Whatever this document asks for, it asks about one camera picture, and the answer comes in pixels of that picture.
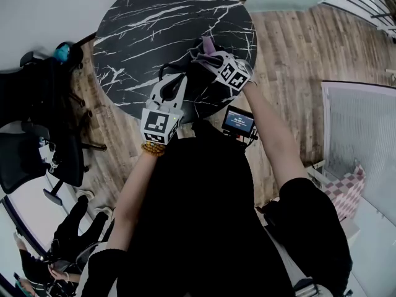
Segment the black metal railing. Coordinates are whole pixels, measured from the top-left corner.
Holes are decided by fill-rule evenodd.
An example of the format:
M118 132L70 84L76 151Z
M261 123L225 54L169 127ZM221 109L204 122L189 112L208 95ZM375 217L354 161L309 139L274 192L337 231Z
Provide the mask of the black metal railing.
M333 0L332 3L396 39L396 2L392 0Z

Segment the pink checkered box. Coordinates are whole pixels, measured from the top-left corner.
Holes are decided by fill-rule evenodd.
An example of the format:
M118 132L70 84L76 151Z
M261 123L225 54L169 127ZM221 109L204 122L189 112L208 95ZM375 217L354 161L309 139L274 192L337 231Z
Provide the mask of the pink checkered box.
M346 173L323 187L324 193L332 201L339 221L353 219L366 183L366 173L361 163L355 160L355 170Z

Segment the person's black clothing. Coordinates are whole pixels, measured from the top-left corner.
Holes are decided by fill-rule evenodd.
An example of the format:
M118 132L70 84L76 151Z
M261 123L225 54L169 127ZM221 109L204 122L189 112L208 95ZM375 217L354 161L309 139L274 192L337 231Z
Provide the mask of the person's black clothing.
M244 151L208 121L157 163L127 251L93 254L81 297L295 297L280 255L342 297L352 269L334 205L310 179L280 187L263 226Z

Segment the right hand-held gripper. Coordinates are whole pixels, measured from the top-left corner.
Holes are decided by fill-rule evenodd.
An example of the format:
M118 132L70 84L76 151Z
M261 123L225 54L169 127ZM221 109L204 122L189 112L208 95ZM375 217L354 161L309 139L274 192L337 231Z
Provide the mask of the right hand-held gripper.
M216 81L229 88L241 91L253 76L253 68L242 59L235 59L226 51L218 51L217 56L225 63L221 68L221 62L198 60L198 63L216 76Z

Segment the white paper tags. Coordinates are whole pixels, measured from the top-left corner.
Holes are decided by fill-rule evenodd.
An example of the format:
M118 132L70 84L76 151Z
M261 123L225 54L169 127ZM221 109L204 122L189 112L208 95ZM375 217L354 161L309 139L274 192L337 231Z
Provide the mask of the white paper tags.
M56 144L50 142L44 137L39 137L38 151L42 162L48 164L48 171L53 174L61 162L59 155L56 153Z

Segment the person's right forearm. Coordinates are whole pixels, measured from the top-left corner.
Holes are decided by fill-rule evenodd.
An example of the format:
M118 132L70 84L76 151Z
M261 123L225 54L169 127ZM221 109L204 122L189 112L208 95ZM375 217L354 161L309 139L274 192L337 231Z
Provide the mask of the person's right forearm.
M308 178L295 138L283 119L265 99L254 82L243 93L252 111L265 154L278 187L297 178Z

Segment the ribbed glass partition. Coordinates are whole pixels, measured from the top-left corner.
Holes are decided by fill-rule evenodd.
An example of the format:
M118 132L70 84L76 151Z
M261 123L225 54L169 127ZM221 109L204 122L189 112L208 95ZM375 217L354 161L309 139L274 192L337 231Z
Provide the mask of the ribbed glass partition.
M336 177L358 162L366 172L364 195L396 204L396 88L323 81L324 158Z

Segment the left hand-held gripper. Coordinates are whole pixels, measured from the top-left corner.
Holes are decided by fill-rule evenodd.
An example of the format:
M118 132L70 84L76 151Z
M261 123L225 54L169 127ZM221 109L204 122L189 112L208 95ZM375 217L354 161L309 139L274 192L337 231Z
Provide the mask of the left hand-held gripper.
M153 87L142 110L140 133L145 142L167 145L176 134L184 112L179 109L187 86L185 74L170 74Z

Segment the black office chair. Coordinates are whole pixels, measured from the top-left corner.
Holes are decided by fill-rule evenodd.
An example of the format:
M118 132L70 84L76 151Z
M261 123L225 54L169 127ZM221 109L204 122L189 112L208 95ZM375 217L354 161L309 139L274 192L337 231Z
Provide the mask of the black office chair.
M83 67L84 52L72 45L67 62L54 56L39 57L29 51L20 59L20 69L0 72L0 128L15 121L48 124L62 111L63 99L73 99L81 107L85 101L71 90L71 77Z
M67 127L48 129L28 121L15 121L0 128L0 187L7 195L23 184L51 174L48 164L43 163L38 151L39 137L56 144L60 164L51 174L58 179L52 190L44 189L47 199L62 206L58 191L64 183L79 187L89 167L84 164L84 149L106 151L107 146L86 144L81 141L80 132L84 120L76 129Z

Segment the white fabric harness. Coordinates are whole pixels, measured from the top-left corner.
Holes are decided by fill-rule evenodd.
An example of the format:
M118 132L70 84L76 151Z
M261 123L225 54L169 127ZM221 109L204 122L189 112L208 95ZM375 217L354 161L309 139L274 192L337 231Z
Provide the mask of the white fabric harness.
M284 246L281 245L266 228L264 228L264 230L280 255L293 287L295 297L333 297L332 293L326 287L317 284L312 277L305 276L303 271L287 253Z

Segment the person's left forearm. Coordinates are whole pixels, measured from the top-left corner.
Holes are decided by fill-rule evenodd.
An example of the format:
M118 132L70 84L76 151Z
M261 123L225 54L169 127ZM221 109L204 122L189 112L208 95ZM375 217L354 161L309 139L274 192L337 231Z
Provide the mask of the person's left forearm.
M157 160L156 156L144 152L132 169L116 203L107 249L128 250Z

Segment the purple and grey cloth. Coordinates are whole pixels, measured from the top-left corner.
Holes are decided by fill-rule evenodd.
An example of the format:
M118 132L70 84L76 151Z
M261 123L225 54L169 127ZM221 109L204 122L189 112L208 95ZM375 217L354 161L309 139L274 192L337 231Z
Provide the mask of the purple and grey cloth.
M219 69L224 63L226 52L215 45L211 37L201 37L188 49L193 63L199 63L207 69Z

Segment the teal object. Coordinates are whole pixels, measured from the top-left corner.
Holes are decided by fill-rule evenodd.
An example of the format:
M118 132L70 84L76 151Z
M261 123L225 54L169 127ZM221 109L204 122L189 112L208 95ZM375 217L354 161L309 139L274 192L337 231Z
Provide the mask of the teal object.
M69 42L62 42L54 51L54 58L61 64L68 61L71 53L72 44Z

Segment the small black monitor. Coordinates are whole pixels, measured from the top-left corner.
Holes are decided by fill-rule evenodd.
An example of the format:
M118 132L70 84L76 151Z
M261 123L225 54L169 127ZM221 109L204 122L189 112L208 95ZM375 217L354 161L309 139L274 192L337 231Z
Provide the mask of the small black monitor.
M244 150L255 140L258 131L251 112L229 105L222 123L223 134L237 140L237 144Z

